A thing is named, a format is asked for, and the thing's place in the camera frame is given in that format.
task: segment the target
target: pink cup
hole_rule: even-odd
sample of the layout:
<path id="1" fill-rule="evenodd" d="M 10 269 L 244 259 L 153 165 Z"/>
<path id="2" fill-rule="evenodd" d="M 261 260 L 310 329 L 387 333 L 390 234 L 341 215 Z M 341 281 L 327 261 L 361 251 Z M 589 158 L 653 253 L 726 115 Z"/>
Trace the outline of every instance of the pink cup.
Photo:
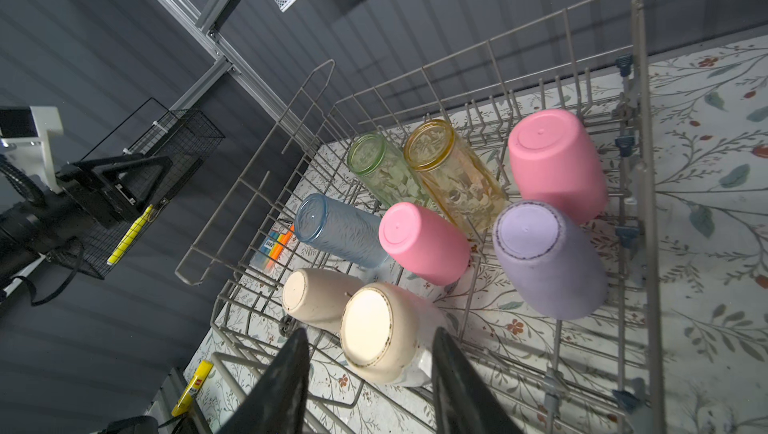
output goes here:
<path id="1" fill-rule="evenodd" d="M 379 242 L 401 266 L 434 285 L 449 285 L 469 265 L 464 233 L 433 211 L 400 202 L 379 224 Z"/>
<path id="2" fill-rule="evenodd" d="M 576 224 L 594 219 L 608 203 L 598 151 L 578 117 L 549 109 L 525 117 L 509 135 L 509 162 L 526 200 L 540 200 Z"/>

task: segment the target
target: floral tablecloth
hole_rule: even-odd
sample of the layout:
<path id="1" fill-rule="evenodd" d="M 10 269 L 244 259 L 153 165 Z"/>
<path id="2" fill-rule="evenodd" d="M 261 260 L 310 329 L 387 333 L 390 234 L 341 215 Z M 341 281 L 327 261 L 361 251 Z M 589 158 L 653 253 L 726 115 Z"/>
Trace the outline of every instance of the floral tablecloth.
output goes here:
<path id="1" fill-rule="evenodd" d="M 656 186 L 660 237 L 660 278 L 666 380 L 667 422 L 670 432 L 695 434 L 745 434 L 768 432 L 768 36 L 740 44 L 706 50 L 659 62 L 650 67 L 651 102 L 654 115 Z M 616 96 L 621 91 L 618 74 L 596 76 L 592 80 L 595 99 Z M 564 86 L 566 107 L 572 105 L 574 86 Z M 555 89 L 545 92 L 546 106 L 558 106 Z M 542 108 L 536 93 L 518 98 L 523 113 Z M 592 112 L 609 111 L 614 104 L 596 102 Z M 497 117 L 489 106 L 480 106 L 483 118 Z M 498 104 L 503 116 L 508 108 Z M 466 114 L 452 115 L 454 125 L 466 125 Z M 598 148 L 611 147 L 615 133 L 595 137 Z M 480 157 L 494 169 L 498 161 L 496 147 L 478 148 Z M 324 146 L 324 149 L 340 149 Z M 604 166 L 615 168 L 614 157 L 604 156 Z M 351 181 L 348 172 L 341 174 Z M 308 181 L 323 187 L 320 174 L 306 174 Z M 618 174 L 608 174 L 614 186 Z M 330 188 L 327 195 L 341 198 L 347 194 L 343 183 Z M 296 192 L 304 196 L 313 191 L 307 181 Z M 298 199 L 288 207 L 295 209 Z M 356 200 L 359 207 L 370 207 L 365 194 Z M 615 271 L 616 237 L 610 224 L 615 203 L 608 215 L 584 226 L 592 244 L 603 257 L 608 270 Z M 312 259 L 310 247 L 302 246 L 301 256 Z M 467 321 L 466 337 L 494 352 L 544 370 L 552 352 L 554 321 L 529 309 L 504 273 L 493 262 L 480 262 L 475 295 Z M 307 262 L 294 256 L 291 267 Z M 346 270 L 338 259 L 330 266 Z M 400 285 L 424 295 L 444 309 L 458 326 L 467 302 L 472 267 L 453 290 L 436 288 L 407 271 Z M 393 262 L 376 269 L 354 269 L 352 275 L 364 280 L 374 278 L 395 282 L 399 268 Z M 260 286 L 252 279 L 241 283 L 254 290 Z M 256 303 L 250 293 L 238 294 L 245 304 Z M 644 377 L 645 296 L 638 289 L 626 293 L 626 377 Z M 610 394 L 615 389 L 617 362 L 607 356 L 588 354 L 575 346 L 612 356 L 618 350 L 615 289 L 609 301 L 595 315 L 573 323 L 564 323 L 560 370 L 564 378 L 580 386 Z M 282 309 L 274 304 L 266 312 L 280 318 Z M 256 339 L 282 344 L 274 323 L 254 317 L 246 324 L 246 311 L 233 308 L 227 326 L 247 332 Z M 317 333 L 310 332 L 310 342 Z M 325 338 L 323 352 L 344 363 L 339 346 Z M 184 374 L 189 379 L 202 359 L 211 352 L 227 352 L 224 341 L 212 331 L 193 356 Z M 255 383 L 244 366 L 226 364 L 245 388 Z M 541 403 L 543 391 L 499 372 L 480 371 L 508 405 L 511 415 L 526 432 L 540 432 L 544 416 L 518 406 L 511 399 L 529 405 Z M 310 370 L 310 390 L 326 398 L 351 402 L 360 381 L 350 377 L 335 362 L 315 354 Z M 332 408 L 355 432 L 427 432 L 433 425 L 434 411 L 412 392 L 379 386 L 380 392 L 364 387 L 353 410 Z M 416 418 L 407 416 L 386 402 L 382 395 L 402 403 Z M 211 428 L 216 431 L 232 415 L 238 401 L 215 370 L 197 398 Z M 332 432 L 328 416 L 312 402 L 308 410 Z M 566 400 L 562 418 L 585 432 L 616 432 L 613 414 L 584 410 Z"/>

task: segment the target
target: lavender cup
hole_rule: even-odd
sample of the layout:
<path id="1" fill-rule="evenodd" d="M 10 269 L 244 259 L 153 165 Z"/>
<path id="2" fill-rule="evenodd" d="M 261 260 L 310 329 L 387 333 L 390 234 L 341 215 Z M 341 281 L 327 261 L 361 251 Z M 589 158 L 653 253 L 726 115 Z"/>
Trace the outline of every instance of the lavender cup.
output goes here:
<path id="1" fill-rule="evenodd" d="M 608 294 L 608 277 L 589 239 L 549 204 L 522 201 L 502 211 L 493 247 L 504 272 L 537 312 L 572 320 L 592 314 Z"/>

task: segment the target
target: beige cup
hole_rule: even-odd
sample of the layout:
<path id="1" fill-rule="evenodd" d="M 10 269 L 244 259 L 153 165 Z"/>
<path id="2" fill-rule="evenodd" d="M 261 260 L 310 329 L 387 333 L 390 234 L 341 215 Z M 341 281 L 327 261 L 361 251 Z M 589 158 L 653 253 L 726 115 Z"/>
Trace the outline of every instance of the beige cup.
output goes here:
<path id="1" fill-rule="evenodd" d="M 344 306 L 360 287 L 360 279 L 335 270 L 299 269 L 283 286 L 283 309 L 304 324 L 338 333 Z"/>
<path id="2" fill-rule="evenodd" d="M 427 299 L 388 283 L 352 296 L 341 322 L 341 345 L 351 370 L 377 384 L 415 387 L 430 382 L 432 339 L 445 315 Z"/>

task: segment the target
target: textured glass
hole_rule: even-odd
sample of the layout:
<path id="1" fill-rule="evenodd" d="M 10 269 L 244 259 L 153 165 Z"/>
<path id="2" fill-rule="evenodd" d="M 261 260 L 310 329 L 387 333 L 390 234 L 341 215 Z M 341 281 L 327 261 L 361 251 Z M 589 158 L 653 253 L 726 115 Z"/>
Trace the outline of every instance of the textured glass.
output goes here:
<path id="1" fill-rule="evenodd" d="M 426 206 L 429 201 L 402 152 L 380 133 L 360 137 L 350 148 L 347 166 L 386 208 L 398 202 Z"/>
<path id="2" fill-rule="evenodd" d="M 448 220 L 467 235 L 472 235 L 472 226 L 479 233 L 492 226 L 504 209 L 507 200 L 501 186 L 446 121 L 428 121 L 417 128 L 405 155 Z"/>
<path id="3" fill-rule="evenodd" d="M 314 193 L 296 213 L 299 241 L 363 267 L 378 267 L 387 258 L 379 243 L 381 218 Z"/>

